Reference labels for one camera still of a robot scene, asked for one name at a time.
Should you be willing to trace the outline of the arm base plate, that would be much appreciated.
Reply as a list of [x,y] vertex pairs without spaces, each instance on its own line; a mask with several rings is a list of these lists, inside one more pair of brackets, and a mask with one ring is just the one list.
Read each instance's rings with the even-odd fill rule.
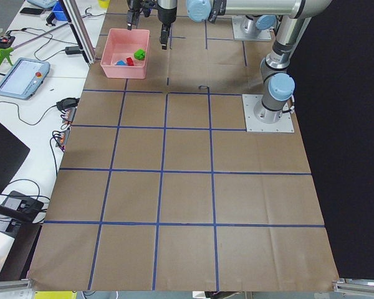
[[248,133],[294,133],[288,104],[277,112],[262,105],[262,95],[242,94],[242,106]]
[[233,16],[233,38],[240,41],[270,42],[270,28],[276,24],[275,15]]

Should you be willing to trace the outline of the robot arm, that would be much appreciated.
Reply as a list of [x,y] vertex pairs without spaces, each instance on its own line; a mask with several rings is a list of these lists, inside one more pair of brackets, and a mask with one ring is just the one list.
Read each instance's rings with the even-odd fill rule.
[[[226,13],[227,1],[186,1],[185,6],[188,17],[195,22],[216,22],[218,16]],[[172,23],[176,21],[177,1],[128,1],[127,29],[138,24],[140,14],[149,17],[152,10],[158,13],[161,22],[160,33],[168,37]],[[254,30],[262,32],[271,28],[276,22],[275,15],[246,15],[242,18],[241,29],[246,33]]]
[[[305,25],[328,1],[157,1],[160,28],[151,37],[168,50],[158,62],[170,113],[206,112],[210,98],[260,92],[267,78],[285,72]],[[255,24],[271,17],[269,42],[238,39],[234,18]]]

